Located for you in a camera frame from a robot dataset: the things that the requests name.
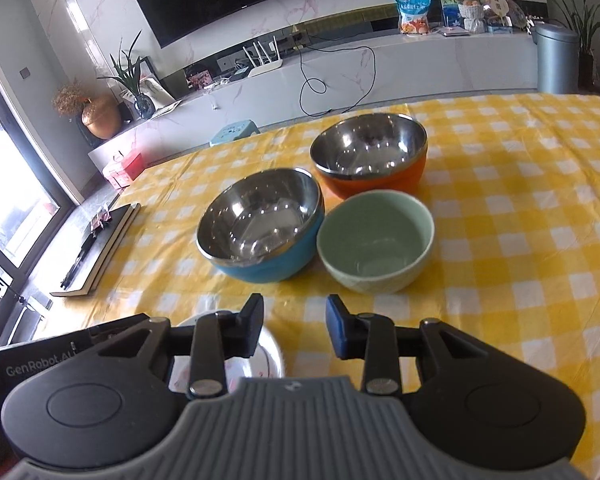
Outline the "white painted plate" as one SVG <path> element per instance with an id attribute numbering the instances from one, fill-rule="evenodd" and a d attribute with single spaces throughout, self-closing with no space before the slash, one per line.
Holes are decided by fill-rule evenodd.
<path id="1" fill-rule="evenodd" d="M 225 309 L 209 310 L 198 313 L 188 318 L 178 327 L 194 327 L 201 318 L 214 315 L 219 319 L 219 326 L 237 326 L 239 312 Z M 166 378 L 169 389 L 175 393 L 193 393 L 190 388 L 193 383 L 189 379 L 190 355 L 174 356 L 170 375 Z M 224 390 L 222 394 L 232 393 L 244 378 L 283 378 L 285 376 L 285 363 L 282 350 L 272 333 L 261 326 L 258 342 L 254 352 L 248 358 L 242 356 L 228 357 L 224 350 Z"/>

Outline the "green ceramic bowl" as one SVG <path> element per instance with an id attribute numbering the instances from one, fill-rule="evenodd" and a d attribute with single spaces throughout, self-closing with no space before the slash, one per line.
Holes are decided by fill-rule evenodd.
<path id="1" fill-rule="evenodd" d="M 420 200 L 376 190 L 335 207 L 318 230 L 316 248 L 328 273 L 343 287 L 389 295 L 422 274 L 435 238 L 434 217 Z"/>

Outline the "blue steel bowl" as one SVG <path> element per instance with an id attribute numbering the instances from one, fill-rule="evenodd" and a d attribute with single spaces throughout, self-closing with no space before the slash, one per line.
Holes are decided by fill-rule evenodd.
<path id="1" fill-rule="evenodd" d="M 323 192 L 309 171 L 268 169 L 215 197 L 198 223 L 196 244 L 212 266 L 231 278 L 276 283 L 315 257 L 324 219 Z"/>

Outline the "orange steel bowl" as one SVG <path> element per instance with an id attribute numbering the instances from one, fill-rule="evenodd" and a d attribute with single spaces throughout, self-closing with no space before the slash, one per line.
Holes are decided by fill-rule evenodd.
<path id="1" fill-rule="evenodd" d="M 425 171 L 428 134 L 403 114 L 370 113 L 321 132 L 310 157 L 327 187 L 345 200 L 373 190 L 413 194 Z"/>

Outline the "black notebook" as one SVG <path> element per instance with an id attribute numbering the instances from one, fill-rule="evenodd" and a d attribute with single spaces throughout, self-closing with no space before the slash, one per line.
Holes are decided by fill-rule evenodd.
<path id="1" fill-rule="evenodd" d="M 102 208 L 85 229 L 85 237 L 78 255 L 62 279 L 58 290 L 50 292 L 54 298 L 88 296 L 94 292 L 114 252 L 125 237 L 140 203 Z"/>

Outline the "yellow checkered tablecloth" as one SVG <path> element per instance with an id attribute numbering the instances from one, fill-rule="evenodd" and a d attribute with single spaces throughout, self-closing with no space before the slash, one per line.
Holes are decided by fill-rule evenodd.
<path id="1" fill-rule="evenodd" d="M 574 464 L 600 479 L 600 97 L 474 96 L 403 104 L 429 136 L 417 197 L 436 222 L 434 256 L 394 295 L 344 290 L 319 261 L 263 285 L 265 324 L 290 376 L 348 375 L 324 324 L 338 294 L 354 312 L 403 326 L 441 318 L 570 385 L 586 409 Z M 122 194 L 139 203 L 92 296 L 56 300 L 36 334 L 51 337 L 138 312 L 181 323 L 237 309 L 248 284 L 198 252 L 198 221 L 233 182 L 309 168 L 326 120 L 275 129 L 145 170 Z"/>

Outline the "pink storage box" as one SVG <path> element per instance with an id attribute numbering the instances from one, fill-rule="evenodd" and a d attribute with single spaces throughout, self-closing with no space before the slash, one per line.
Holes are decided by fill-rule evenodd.
<path id="1" fill-rule="evenodd" d="M 143 155 L 132 150 L 128 154 L 119 153 L 105 166 L 102 174 L 113 188 L 120 191 L 132 184 L 145 170 Z"/>

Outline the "copper round vase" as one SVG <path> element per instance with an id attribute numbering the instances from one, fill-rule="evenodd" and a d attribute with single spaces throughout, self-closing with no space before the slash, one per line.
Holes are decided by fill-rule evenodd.
<path id="1" fill-rule="evenodd" d="M 89 100 L 81 116 L 83 125 L 96 138 L 109 140 L 122 129 L 122 118 L 117 101 L 110 94 Z"/>

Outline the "blue plastic stool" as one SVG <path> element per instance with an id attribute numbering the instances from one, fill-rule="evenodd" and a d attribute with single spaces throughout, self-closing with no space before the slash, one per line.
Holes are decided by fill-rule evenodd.
<path id="1" fill-rule="evenodd" d="M 249 138 L 260 132 L 252 120 L 242 120 L 224 126 L 210 141 L 210 146 L 230 143 L 236 140 Z"/>

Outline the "white tv console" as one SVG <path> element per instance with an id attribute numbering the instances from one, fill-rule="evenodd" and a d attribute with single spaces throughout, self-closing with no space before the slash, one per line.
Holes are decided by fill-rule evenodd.
<path id="1" fill-rule="evenodd" d="M 306 49 L 278 70 L 194 92 L 171 113 L 134 122 L 88 156 L 104 169 L 114 155 L 137 150 L 152 164 L 204 146 L 242 120 L 266 130 L 355 107 L 537 86 L 538 55 L 525 32 L 377 36 Z"/>

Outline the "blue vase with plant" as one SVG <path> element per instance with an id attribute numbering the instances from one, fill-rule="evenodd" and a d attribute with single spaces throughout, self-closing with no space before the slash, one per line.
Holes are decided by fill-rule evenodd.
<path id="1" fill-rule="evenodd" d="M 118 55 L 109 55 L 114 73 L 109 76 L 99 76 L 99 79 L 110 79 L 117 81 L 125 90 L 128 90 L 133 97 L 133 105 L 138 116 L 143 119 L 150 119 L 154 116 L 156 108 L 154 102 L 149 96 L 140 90 L 140 73 L 142 72 L 143 59 L 137 55 L 133 56 L 137 40 L 140 39 L 140 32 L 134 37 L 132 44 L 124 50 L 118 49 Z"/>

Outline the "grey metal trash bin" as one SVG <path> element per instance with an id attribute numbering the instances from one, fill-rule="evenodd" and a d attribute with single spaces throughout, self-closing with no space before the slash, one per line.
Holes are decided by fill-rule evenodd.
<path id="1" fill-rule="evenodd" d="M 538 48 L 538 90 L 573 94 L 578 91 L 579 36 L 571 29 L 548 23 L 533 27 Z"/>

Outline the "white wifi router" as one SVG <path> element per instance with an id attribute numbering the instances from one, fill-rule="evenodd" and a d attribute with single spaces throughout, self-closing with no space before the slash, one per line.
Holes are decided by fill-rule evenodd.
<path id="1" fill-rule="evenodd" d="M 250 47 L 242 46 L 242 52 L 245 53 L 251 66 L 248 78 L 278 70 L 283 66 L 282 55 L 275 36 L 267 44 L 261 40 L 253 40 Z"/>

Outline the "potted floor plant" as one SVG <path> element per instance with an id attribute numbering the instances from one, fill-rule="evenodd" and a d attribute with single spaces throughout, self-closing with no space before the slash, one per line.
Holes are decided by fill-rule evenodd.
<path id="1" fill-rule="evenodd" d="M 600 2 L 589 3 L 588 0 L 550 0 L 556 4 L 562 16 L 558 24 L 575 32 L 579 46 L 579 87 L 591 89 L 594 84 L 595 58 L 593 39 L 600 31 L 600 20 L 597 18 Z"/>

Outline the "blue snack bag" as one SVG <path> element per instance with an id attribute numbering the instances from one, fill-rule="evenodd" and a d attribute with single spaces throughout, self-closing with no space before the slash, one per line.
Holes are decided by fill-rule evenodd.
<path id="1" fill-rule="evenodd" d="M 403 35 L 429 34 L 428 11 L 431 0 L 394 0 L 398 9 L 398 27 Z"/>

